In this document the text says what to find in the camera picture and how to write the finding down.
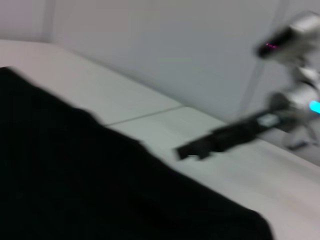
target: black cloth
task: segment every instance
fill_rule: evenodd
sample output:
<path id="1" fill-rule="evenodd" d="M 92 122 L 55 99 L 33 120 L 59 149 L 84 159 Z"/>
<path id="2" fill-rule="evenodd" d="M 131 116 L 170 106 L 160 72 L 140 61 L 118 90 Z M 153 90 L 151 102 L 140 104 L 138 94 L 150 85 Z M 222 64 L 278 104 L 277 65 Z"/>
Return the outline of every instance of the black cloth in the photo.
<path id="1" fill-rule="evenodd" d="M 10 68 L 0 109 L 2 240 L 273 239 L 258 213 Z"/>

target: white table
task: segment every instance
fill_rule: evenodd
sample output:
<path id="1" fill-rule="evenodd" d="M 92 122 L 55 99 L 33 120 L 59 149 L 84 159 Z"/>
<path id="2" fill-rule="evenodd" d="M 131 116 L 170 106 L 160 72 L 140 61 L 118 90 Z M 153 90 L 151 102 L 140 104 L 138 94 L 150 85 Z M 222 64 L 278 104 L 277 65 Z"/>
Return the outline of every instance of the white table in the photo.
<path id="1" fill-rule="evenodd" d="M 150 115 L 181 104 L 53 44 L 0 40 L 0 67 L 13 66 L 38 86 L 105 124 Z"/>
<path id="2" fill-rule="evenodd" d="M 276 239 L 320 239 L 320 167 L 262 140 L 204 162 L 191 158 L 177 161 L 174 148 L 221 124 L 184 107 L 112 128 L 144 141 L 152 153 L 177 171 L 261 213 Z"/>

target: black fabric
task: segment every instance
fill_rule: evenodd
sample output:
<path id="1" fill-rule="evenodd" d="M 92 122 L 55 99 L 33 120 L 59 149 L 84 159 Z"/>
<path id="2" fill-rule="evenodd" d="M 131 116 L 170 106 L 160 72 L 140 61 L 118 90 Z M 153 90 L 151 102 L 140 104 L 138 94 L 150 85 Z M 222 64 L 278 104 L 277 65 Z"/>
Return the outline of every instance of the black fabric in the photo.
<path id="1" fill-rule="evenodd" d="M 272 239 L 258 213 L 9 68 L 0 69 L 0 109 L 3 240 Z"/>

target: purple light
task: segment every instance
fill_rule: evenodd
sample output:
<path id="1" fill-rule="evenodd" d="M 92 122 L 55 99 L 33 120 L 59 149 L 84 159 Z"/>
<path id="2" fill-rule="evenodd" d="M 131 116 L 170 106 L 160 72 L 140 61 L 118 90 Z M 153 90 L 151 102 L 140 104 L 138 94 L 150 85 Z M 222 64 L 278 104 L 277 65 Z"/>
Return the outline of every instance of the purple light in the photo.
<path id="1" fill-rule="evenodd" d="M 269 48 L 272 48 L 272 49 L 276 49 L 276 48 L 277 48 L 276 45 L 272 45 L 272 44 L 270 44 L 270 43 L 267 43 L 266 45 L 267 45 Z"/>

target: cyan light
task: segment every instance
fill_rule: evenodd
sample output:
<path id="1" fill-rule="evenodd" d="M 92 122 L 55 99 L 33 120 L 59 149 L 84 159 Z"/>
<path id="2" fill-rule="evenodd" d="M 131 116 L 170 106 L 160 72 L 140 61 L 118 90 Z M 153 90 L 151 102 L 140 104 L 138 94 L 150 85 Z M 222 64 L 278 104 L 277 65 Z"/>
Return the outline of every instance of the cyan light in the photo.
<path id="1" fill-rule="evenodd" d="M 309 107 L 312 111 L 320 114 L 320 102 L 318 101 L 311 101 Z"/>

